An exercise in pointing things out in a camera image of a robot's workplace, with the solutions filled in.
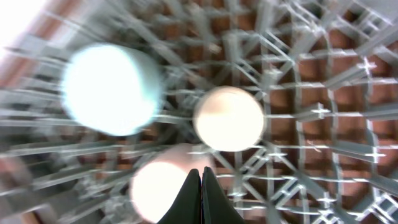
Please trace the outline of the pink cup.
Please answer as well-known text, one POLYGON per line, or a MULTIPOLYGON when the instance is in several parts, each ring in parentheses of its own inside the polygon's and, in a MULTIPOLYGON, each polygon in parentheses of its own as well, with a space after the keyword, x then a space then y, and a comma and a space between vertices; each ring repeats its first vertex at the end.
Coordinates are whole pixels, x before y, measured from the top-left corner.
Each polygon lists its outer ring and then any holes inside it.
POLYGON ((129 196, 138 215, 157 223, 172 206, 191 169, 199 173, 214 162, 207 153, 195 154, 193 144, 169 147, 138 169, 130 180, 129 196))

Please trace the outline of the light blue bowl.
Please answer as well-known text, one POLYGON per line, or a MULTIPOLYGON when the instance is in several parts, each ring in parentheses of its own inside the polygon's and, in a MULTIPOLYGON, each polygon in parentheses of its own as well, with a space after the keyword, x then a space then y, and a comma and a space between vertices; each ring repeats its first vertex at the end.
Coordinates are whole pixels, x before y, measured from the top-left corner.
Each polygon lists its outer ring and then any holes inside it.
POLYGON ((133 135, 153 123, 163 91, 162 70, 152 57, 109 43, 77 50, 60 79, 66 114, 110 136, 133 135))

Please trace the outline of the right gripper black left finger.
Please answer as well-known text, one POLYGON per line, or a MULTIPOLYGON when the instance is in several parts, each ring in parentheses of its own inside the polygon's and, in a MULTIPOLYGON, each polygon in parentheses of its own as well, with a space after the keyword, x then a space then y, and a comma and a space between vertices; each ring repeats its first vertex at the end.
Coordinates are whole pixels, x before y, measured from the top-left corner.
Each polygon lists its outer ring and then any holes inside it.
POLYGON ((201 179, 198 170, 192 169, 158 224, 201 224, 201 218, 201 179))

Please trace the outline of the cream white cup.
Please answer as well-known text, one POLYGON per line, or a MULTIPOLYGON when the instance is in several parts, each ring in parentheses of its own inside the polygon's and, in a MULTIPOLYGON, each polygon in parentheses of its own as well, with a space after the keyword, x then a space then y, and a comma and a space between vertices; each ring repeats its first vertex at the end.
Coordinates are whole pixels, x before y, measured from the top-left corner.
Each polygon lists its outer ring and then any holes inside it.
POLYGON ((264 134, 264 109, 247 91, 219 86, 207 92, 193 113, 193 127, 200 138, 216 151, 245 151, 264 134))

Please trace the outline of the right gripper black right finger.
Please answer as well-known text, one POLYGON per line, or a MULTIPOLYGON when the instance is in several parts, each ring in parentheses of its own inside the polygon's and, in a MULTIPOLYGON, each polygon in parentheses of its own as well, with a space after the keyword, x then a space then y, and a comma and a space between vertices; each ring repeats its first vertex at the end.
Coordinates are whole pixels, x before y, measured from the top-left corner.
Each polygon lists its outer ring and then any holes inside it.
POLYGON ((204 168, 201 192, 204 224, 245 224, 210 167, 204 168))

